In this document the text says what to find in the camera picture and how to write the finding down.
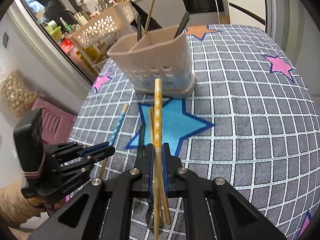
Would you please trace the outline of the person's left hand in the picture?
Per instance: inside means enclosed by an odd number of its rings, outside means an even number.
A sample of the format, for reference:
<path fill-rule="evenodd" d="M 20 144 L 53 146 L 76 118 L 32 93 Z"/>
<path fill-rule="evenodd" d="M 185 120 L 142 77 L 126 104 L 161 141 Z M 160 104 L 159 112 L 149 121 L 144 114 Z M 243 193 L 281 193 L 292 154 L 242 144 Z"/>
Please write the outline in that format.
<path fill-rule="evenodd" d="M 42 203 L 29 201 L 21 193 L 22 178 L 1 189 L 1 219 L 4 223 L 14 229 L 28 219 L 45 212 Z"/>

